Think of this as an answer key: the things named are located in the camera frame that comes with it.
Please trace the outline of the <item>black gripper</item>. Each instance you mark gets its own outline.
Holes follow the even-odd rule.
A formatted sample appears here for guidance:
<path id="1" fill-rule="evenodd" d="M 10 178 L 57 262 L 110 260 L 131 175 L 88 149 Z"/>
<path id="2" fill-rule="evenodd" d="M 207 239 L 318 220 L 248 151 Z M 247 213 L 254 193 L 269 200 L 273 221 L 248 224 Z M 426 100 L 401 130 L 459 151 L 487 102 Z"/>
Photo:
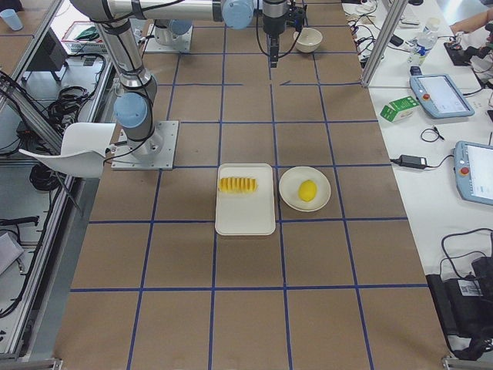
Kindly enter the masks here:
<path id="1" fill-rule="evenodd" d="M 263 30 L 268 34 L 268 52 L 271 68 L 278 63 L 278 37 L 285 31 L 287 17 L 286 0 L 263 0 Z"/>

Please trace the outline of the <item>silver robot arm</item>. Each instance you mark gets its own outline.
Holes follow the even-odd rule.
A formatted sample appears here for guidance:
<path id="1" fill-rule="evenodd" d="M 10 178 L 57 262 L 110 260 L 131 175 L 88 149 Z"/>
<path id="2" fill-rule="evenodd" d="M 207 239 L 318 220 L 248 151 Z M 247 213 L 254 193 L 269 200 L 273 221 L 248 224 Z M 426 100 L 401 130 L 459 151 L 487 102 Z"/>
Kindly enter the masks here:
<path id="1" fill-rule="evenodd" d="M 157 81 L 145 67 L 132 34 L 131 19 L 168 25 L 174 20 L 222 22 L 226 28 L 244 29 L 253 19 L 252 1 L 74 1 L 73 5 L 99 30 L 124 93 L 116 107 L 145 108 L 139 117 L 118 120 L 127 138 L 129 154 L 151 160 L 163 151 L 165 139 L 153 118 Z"/>

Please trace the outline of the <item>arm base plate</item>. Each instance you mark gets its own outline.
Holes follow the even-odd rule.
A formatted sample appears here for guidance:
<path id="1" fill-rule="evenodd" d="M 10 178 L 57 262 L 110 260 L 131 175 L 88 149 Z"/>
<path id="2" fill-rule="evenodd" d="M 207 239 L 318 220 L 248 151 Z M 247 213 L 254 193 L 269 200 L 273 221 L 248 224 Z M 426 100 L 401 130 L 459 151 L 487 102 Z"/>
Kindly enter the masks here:
<path id="1" fill-rule="evenodd" d="M 188 53 L 193 23 L 186 20 L 156 20 L 146 37 L 146 53 Z"/>
<path id="2" fill-rule="evenodd" d="M 153 135 L 137 150 L 139 144 L 127 139 L 124 129 L 119 132 L 119 142 L 112 154 L 113 170 L 171 170 L 176 152 L 179 131 L 178 121 L 158 121 L 155 123 Z"/>

